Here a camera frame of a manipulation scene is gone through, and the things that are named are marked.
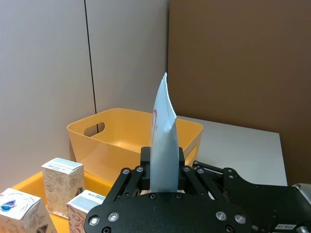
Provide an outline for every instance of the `white pouch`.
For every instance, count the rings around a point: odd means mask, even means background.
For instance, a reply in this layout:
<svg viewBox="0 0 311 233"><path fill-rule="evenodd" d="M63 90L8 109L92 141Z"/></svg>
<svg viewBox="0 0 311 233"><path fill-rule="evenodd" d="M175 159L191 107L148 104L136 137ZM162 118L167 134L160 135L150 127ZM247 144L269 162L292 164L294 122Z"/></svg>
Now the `white pouch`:
<svg viewBox="0 0 311 233"><path fill-rule="evenodd" d="M152 192L177 192L179 150L176 113L172 107L167 73L157 91L151 125L150 189Z"/></svg>

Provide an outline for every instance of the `box logo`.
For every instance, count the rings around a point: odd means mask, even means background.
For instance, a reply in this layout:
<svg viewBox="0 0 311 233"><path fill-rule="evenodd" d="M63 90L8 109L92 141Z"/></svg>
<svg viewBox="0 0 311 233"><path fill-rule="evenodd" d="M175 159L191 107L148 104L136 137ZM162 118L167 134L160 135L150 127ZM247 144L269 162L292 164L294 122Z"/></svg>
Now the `box logo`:
<svg viewBox="0 0 311 233"><path fill-rule="evenodd" d="M12 208L14 208L15 205L15 200L8 201L7 203L1 205L0 209L4 212L10 211Z"/></svg>
<svg viewBox="0 0 311 233"><path fill-rule="evenodd" d="M39 227L37 229L36 233L45 233L45 232L47 232L47 229L48 229L48 224L43 225L42 227Z"/></svg>

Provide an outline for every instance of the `screw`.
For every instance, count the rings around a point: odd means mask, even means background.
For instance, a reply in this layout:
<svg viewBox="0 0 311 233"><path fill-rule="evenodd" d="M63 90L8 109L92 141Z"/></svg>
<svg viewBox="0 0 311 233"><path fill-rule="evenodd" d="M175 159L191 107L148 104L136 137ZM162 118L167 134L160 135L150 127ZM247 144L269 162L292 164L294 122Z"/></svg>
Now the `screw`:
<svg viewBox="0 0 311 233"><path fill-rule="evenodd" d="M142 168L142 167L138 167L138 168L136 168L136 171L138 171L138 172L142 172L144 169Z"/></svg>
<svg viewBox="0 0 311 233"><path fill-rule="evenodd" d="M190 171L190 167L188 166L184 167L184 171Z"/></svg>
<svg viewBox="0 0 311 233"><path fill-rule="evenodd" d="M99 223L99 217L95 216L95 217L92 217L90 220L89 220L89 225L90 226L95 226Z"/></svg>
<svg viewBox="0 0 311 233"><path fill-rule="evenodd" d="M258 231L258 226L252 225L252 229L257 232Z"/></svg>
<svg viewBox="0 0 311 233"><path fill-rule="evenodd" d="M126 168L126 169L124 169L124 170L122 171L122 173L123 173L123 174L128 174L128 173L130 173L130 170Z"/></svg>
<svg viewBox="0 0 311 233"><path fill-rule="evenodd" d="M197 169L197 172L202 174L202 173L204 173L204 170L202 168L199 168L199 169Z"/></svg>
<svg viewBox="0 0 311 233"><path fill-rule="evenodd" d="M182 198L183 198L183 195L181 195L180 193L177 193L177 194L176 194L176 198L177 198L177 199L182 199Z"/></svg>
<svg viewBox="0 0 311 233"><path fill-rule="evenodd" d="M150 198L150 200L156 199L156 194L151 193L151 194L149 195L149 198Z"/></svg>
<svg viewBox="0 0 311 233"><path fill-rule="evenodd" d="M108 221L109 222L115 222L117 221L119 218L119 214L117 212L111 212L109 215L108 215Z"/></svg>
<svg viewBox="0 0 311 233"><path fill-rule="evenodd" d="M216 212L216 217L220 220L220 221L225 221L227 219L227 215L223 212L223 211L217 211Z"/></svg>
<svg viewBox="0 0 311 233"><path fill-rule="evenodd" d="M244 215L235 215L234 218L239 224L246 223L246 218Z"/></svg>
<svg viewBox="0 0 311 233"><path fill-rule="evenodd" d="M225 231L228 232L228 233L234 232L234 230L233 230L233 228L231 226L226 226L225 227Z"/></svg>
<svg viewBox="0 0 311 233"><path fill-rule="evenodd" d="M102 232L103 233L111 233L111 228L110 227L105 227Z"/></svg>

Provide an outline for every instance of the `brown wall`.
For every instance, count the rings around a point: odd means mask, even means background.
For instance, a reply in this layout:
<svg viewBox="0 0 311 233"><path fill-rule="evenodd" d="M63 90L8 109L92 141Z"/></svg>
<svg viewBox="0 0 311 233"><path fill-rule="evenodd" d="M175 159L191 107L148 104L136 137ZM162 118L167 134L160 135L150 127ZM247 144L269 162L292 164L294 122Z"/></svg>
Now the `brown wall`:
<svg viewBox="0 0 311 233"><path fill-rule="evenodd" d="M168 66L178 114L280 133L311 183L310 0L171 0Z"/></svg>

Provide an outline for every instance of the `small white box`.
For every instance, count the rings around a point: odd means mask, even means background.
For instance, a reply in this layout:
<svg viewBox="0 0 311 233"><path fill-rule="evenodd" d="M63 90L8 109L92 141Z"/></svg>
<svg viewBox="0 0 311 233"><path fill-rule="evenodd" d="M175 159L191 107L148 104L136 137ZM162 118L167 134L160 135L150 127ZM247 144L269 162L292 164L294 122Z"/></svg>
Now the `small white box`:
<svg viewBox="0 0 311 233"><path fill-rule="evenodd" d="M42 167L48 211L68 218L67 202L85 189L83 164L55 158Z"/></svg>
<svg viewBox="0 0 311 233"><path fill-rule="evenodd" d="M57 233L41 198L11 188L0 194L1 233Z"/></svg>
<svg viewBox="0 0 311 233"><path fill-rule="evenodd" d="M104 196L85 190L68 202L67 209L70 232L85 233L84 222L86 215L93 207L102 204L104 200Z"/></svg>

